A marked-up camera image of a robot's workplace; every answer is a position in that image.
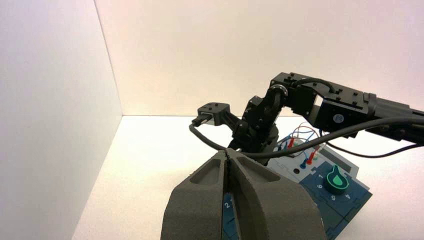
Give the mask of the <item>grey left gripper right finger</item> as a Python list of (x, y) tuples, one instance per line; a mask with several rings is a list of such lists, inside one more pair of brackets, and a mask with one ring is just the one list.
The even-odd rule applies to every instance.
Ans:
[(320, 211), (306, 189), (228, 149), (228, 190), (240, 240), (325, 240)]

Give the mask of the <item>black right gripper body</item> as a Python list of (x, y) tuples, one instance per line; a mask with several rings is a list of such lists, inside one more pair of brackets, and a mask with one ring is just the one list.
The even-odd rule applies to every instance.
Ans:
[(281, 109), (280, 95), (252, 97), (236, 122), (228, 147), (251, 154), (272, 152), (279, 136), (275, 121)]

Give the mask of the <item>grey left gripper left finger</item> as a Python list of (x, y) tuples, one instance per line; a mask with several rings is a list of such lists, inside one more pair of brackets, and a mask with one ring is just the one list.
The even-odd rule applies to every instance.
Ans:
[(163, 215), (162, 240), (222, 238), (227, 160), (227, 153), (219, 150), (172, 190)]

